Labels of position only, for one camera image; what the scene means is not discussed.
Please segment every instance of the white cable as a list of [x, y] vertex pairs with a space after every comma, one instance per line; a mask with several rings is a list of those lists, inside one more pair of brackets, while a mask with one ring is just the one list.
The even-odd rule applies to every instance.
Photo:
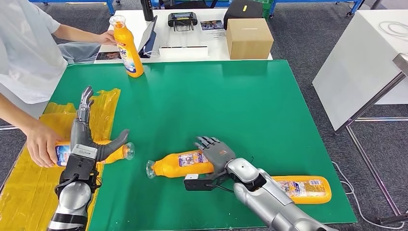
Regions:
[[[148, 55], [149, 58], [150, 58], [150, 57], [160, 57], [159, 52], [157, 52], [157, 51], [148, 51], [148, 52], [145, 52], [145, 49], [146, 49], [146, 46], [143, 47], [143, 54]], [[151, 54], [149, 54], [149, 53], [153, 53], [153, 52], [156, 52], [157, 55], [151, 55]]]
[[[400, 28], [403, 28], [406, 31], [406, 33], [395, 31], [391, 28], [391, 26], [398, 26]], [[394, 22], [394, 21], [384, 21], [378, 24], [378, 28], [380, 31], [384, 32], [387, 35], [399, 37], [403, 40], [408, 39], [408, 25], [404, 23]]]
[[160, 54], [157, 51], [148, 51], [148, 52], [144, 52], [143, 54], [148, 55], [149, 57], [160, 57]]
[[401, 224], [401, 226], [399, 226], [399, 227], [389, 227], [389, 226], [379, 225], [379, 224], [376, 224], [376, 223], [373, 223], [373, 222], [367, 220], [367, 219], [365, 218], [365, 216], [363, 215], [363, 213], [361, 212], [360, 203], [358, 202], [357, 197], [356, 197], [356, 194], [354, 193], [354, 187], [353, 187], [353, 185], [350, 183], [350, 181], [348, 181], [347, 177], [345, 177], [345, 175], [343, 174], [343, 172], [340, 170], [339, 165], [338, 165], [336, 162], [334, 162], [334, 161], [332, 161], [332, 163], [333, 163], [334, 165], [336, 165], [337, 170], [339, 170], [340, 174], [341, 174], [341, 175], [343, 176], [343, 178], [345, 179], [345, 181], [340, 181], [340, 182], [343, 183], [343, 184], [346, 184], [346, 185], [350, 188], [351, 192], [346, 192], [345, 194], [347, 194], [347, 195], [352, 194], [352, 195], [354, 196], [354, 199], [356, 200], [356, 203], [357, 203], [358, 212], [360, 213], [360, 216], [363, 218], [363, 220], [365, 220], [366, 222], [368, 222], [368, 223], [371, 224], [371, 225], [375, 225], [375, 226], [377, 226], [377, 227], [381, 227], [381, 228], [385, 228], [385, 229], [400, 230], [400, 229], [402, 229], [402, 228], [404, 227], [405, 222], [401, 222], [402, 224]]

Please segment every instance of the gray pants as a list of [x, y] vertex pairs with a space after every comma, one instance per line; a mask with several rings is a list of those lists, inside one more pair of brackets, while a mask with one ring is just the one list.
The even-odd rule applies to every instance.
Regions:
[[63, 58], [68, 64], [92, 64], [101, 45], [91, 42], [69, 42], [58, 44]]

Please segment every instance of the plastic bottle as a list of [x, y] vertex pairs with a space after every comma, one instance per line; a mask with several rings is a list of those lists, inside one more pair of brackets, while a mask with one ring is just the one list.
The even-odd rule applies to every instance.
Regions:
[[109, 23], [114, 27], [117, 48], [127, 74], [134, 78], [141, 76], [144, 72], [143, 65], [133, 42], [132, 32], [125, 25], [125, 17], [121, 15], [112, 16]]
[[156, 162], [149, 160], [146, 164], [146, 173], [149, 178], [155, 176], [174, 178], [184, 177], [187, 174], [210, 172], [214, 172], [214, 167], [199, 150], [172, 153]]
[[272, 177], [295, 204], [323, 204], [331, 200], [329, 182], [319, 176]]
[[[109, 142], [110, 141], [97, 141], [98, 144], [107, 144]], [[66, 163], [68, 162], [68, 157], [71, 154], [71, 149], [69, 147], [69, 141], [57, 142], [55, 145], [55, 152], [57, 153], [57, 159], [58, 159], [57, 165], [66, 166]], [[102, 161], [102, 163], [111, 164], [121, 159], [131, 160], [133, 159], [134, 155], [135, 155], [135, 146], [132, 142], [129, 142], [127, 144], [124, 144], [114, 153], [112, 153], [108, 158]]]
[[[199, 151], [173, 153], [159, 161], [149, 160], [146, 173], [149, 178], [165, 176], [185, 177], [187, 174], [214, 172], [213, 165]], [[319, 176], [275, 176], [272, 177], [295, 202], [295, 204], [323, 204], [331, 200], [329, 182]]]

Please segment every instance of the human hand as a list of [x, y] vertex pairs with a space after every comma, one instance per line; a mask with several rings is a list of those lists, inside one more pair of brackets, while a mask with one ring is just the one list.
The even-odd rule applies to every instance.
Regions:
[[103, 34], [98, 35], [97, 42], [102, 45], [116, 45], [114, 31], [108, 30]]
[[27, 149], [31, 159], [40, 167], [54, 166], [58, 160], [55, 143], [62, 138], [38, 120], [23, 132], [27, 136]]

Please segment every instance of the clear bottle cap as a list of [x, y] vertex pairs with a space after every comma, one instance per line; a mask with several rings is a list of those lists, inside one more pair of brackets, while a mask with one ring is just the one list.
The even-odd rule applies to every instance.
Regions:
[[135, 156], [135, 145], [129, 142], [123, 145], [123, 157], [127, 160], [132, 160]]
[[122, 28], [125, 26], [125, 17], [121, 15], [114, 15], [109, 19], [109, 23], [114, 27], [114, 28]]
[[149, 160], [146, 163], [146, 174], [148, 178], [153, 178], [156, 176], [156, 172], [154, 171], [154, 164], [156, 162], [154, 162], [153, 160]]

